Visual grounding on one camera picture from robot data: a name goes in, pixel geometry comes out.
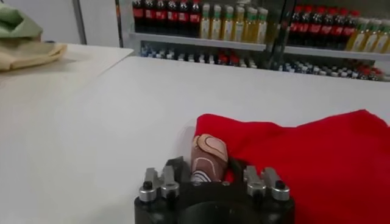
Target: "dark bottle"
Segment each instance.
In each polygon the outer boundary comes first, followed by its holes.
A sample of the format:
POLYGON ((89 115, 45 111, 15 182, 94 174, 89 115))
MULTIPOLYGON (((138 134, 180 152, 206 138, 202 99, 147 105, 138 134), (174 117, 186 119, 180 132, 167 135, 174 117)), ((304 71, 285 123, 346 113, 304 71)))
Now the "dark bottle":
POLYGON ((355 33, 357 24, 356 21, 359 15, 359 11, 356 10, 352 10, 349 12, 349 16, 346 18, 346 23, 340 36, 340 41, 338 44, 339 50, 344 50, 346 48, 349 38, 352 36, 353 33, 355 33))
POLYGON ((190 7, 188 6, 187 0, 181 0, 179 5, 179 34, 188 36, 189 31, 189 21, 190 21, 190 14, 189 14, 190 7))
POLYGON ((294 14, 291 17, 290 31, 288 35, 288 44, 294 45, 297 44, 298 39, 298 28, 300 27, 300 13, 302 12, 302 7, 297 5, 294 9, 294 14))
POLYGON ((159 33, 166 33, 166 0, 157 0, 156 3, 156 31, 159 33))
POLYGON ((326 47, 328 41, 330 40, 330 31, 333 27, 333 18, 336 15, 335 9, 329 9, 328 13, 324 16, 322 20, 321 30, 319 32, 319 38, 317 39, 317 46, 326 47))
POLYGON ((199 0, 194 0, 190 10, 190 36, 198 37, 200 30, 199 0))
POLYGON ((133 0, 133 16, 135 32, 144 31, 144 9, 142 0, 133 0))
POLYGON ((168 20, 167 20, 167 32, 170 34, 177 34, 177 11, 179 10, 179 4, 176 0, 169 0, 168 2, 168 20))
POLYGON ((327 47, 331 49, 338 49, 340 37, 344 24, 346 23, 346 16, 348 11, 346 9, 340 9, 339 14, 335 16, 333 20, 333 26, 330 31, 330 40, 328 41, 327 47))
POLYGON ((305 44, 305 39, 307 37, 307 32, 309 29, 311 10, 311 6, 307 5, 305 7, 305 11, 302 13, 302 16, 300 18, 300 24, 297 32, 297 44, 299 45, 305 44))
POLYGON ((312 14, 308 29, 308 35, 306 38, 306 45, 317 46, 317 40, 320 37, 320 30, 324 13, 325 9, 323 7, 318 7, 317 12, 312 14))
POLYGON ((145 30, 150 33, 156 32, 156 10, 154 0, 145 0, 145 30))

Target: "table surface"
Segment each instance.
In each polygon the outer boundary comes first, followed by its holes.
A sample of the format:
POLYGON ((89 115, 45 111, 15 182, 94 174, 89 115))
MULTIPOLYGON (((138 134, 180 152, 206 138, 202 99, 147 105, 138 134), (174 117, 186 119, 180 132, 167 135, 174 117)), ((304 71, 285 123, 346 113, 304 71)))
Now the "table surface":
POLYGON ((389 96, 389 83, 129 57, 1 116, 0 223, 133 223, 145 169, 188 158, 201 114, 296 126, 365 108, 388 123, 389 96))

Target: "store shelf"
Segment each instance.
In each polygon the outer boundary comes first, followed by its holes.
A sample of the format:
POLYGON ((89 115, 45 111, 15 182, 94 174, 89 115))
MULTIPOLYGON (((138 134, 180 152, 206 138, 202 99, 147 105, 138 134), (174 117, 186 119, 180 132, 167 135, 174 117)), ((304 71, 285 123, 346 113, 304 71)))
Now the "store shelf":
POLYGON ((309 47, 285 47, 286 54, 313 55, 333 58, 351 58, 359 60, 390 61, 390 54, 363 53, 352 51, 334 51, 309 47))
POLYGON ((168 35, 157 35, 148 33, 130 33, 130 38, 135 38, 137 41, 154 41, 161 43, 189 44, 195 46, 206 47, 223 47, 250 51, 263 51, 266 48, 265 44, 251 44, 233 41, 209 40, 190 37, 177 37, 168 35))

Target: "red towel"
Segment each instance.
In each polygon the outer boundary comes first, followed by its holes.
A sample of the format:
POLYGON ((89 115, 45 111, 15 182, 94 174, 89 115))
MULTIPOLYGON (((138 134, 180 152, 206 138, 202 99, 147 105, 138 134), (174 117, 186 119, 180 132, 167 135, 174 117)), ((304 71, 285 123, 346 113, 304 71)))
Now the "red towel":
POLYGON ((296 201, 297 224, 390 223, 390 128, 366 110, 295 128, 205 114, 195 135, 203 133, 258 172, 275 168, 296 201))

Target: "bottle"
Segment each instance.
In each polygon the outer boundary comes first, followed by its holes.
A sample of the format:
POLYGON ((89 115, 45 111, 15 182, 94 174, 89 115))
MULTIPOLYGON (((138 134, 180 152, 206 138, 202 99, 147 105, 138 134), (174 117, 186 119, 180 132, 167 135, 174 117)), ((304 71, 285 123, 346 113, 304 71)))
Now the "bottle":
POLYGON ((307 46, 317 45, 317 39, 319 38, 320 35, 324 13, 325 13, 325 8, 318 7, 316 13, 312 14, 310 19, 310 25, 308 28, 308 36, 306 39, 307 46))
POLYGON ((368 33, 366 33, 366 41, 361 45, 361 51, 372 52, 374 49, 374 43, 378 40, 378 31, 381 24, 380 20, 374 19, 372 21, 372 27, 368 33))
POLYGON ((291 25, 290 25, 290 31, 288 35, 288 41, 287 41, 289 45, 297 44, 298 28, 300 27, 301 12, 302 12, 302 7, 297 5, 291 17, 291 25))
POLYGON ((210 5, 205 3, 202 10, 202 21, 200 22, 200 37, 209 39, 210 37, 210 5))
POLYGON ((145 0, 145 31, 155 33, 156 10, 154 0, 145 0))
POLYGON ((179 18, 178 18, 178 28, 179 34, 183 36, 188 36, 189 34, 189 22, 190 22, 190 8, 188 7, 187 0, 181 0, 179 4, 179 18))
POLYGON ((221 40, 230 41, 233 30, 233 7, 230 5, 226 6, 225 20, 222 23, 221 40))
POLYGON ((190 36, 197 37, 200 29, 199 0, 194 0, 190 10, 190 36))
POLYGON ((302 13, 298 32, 297 32, 297 44, 304 45, 305 44, 305 38, 307 37, 307 32, 309 29, 309 23, 310 23, 310 14, 311 14, 311 6, 307 5, 305 7, 305 11, 302 13))
POLYGON ((349 38, 346 48, 347 51, 360 51, 361 45, 365 41, 368 22, 368 19, 358 18, 358 27, 355 33, 349 38))
POLYGON ((256 32, 256 16, 257 9, 248 8, 247 19, 244 23, 243 41, 253 42, 253 37, 256 32))
POLYGON ((165 0, 157 0, 156 3, 156 26, 157 32, 166 33, 167 10, 165 0))
POLYGON ((177 30, 177 11, 179 5, 177 0, 169 0, 168 2, 168 20, 167 20, 167 32, 170 34, 178 34, 177 30))
POLYGON ((328 13, 324 16, 324 19, 322 21, 321 30, 319 33, 319 38, 317 41, 317 46, 319 47, 326 47, 328 41, 330 40, 330 31, 333 27, 333 18, 336 15, 335 9, 329 9, 328 13))
POLYGON ((211 36, 213 40, 219 40, 221 34, 221 6, 214 5, 214 17, 211 22, 211 36))
POLYGON ((378 34, 377 42, 374 43, 374 53, 384 53, 390 41, 390 20, 382 21, 382 30, 378 34))
POLYGON ((236 7, 236 18, 233 25, 232 41, 241 42, 244 31, 244 14, 245 9, 241 6, 236 7))
POLYGON ((258 8, 258 21, 256 24, 256 31, 254 40, 258 44, 264 44, 267 34, 267 16, 268 16, 268 10, 264 8, 258 8))
POLYGON ((346 9, 341 9, 339 14, 335 17, 333 21, 333 27, 330 31, 330 40, 328 41, 328 47, 331 49, 338 49, 340 36, 346 23, 346 16, 348 11, 346 9))
POLYGON ((144 31, 144 9, 142 0, 133 0, 133 16, 135 32, 144 31))
POLYGON ((356 24, 359 15, 359 11, 356 10, 352 10, 349 12, 349 16, 346 18, 346 23, 340 36, 338 49, 344 50, 346 48, 348 40, 356 31, 356 24))

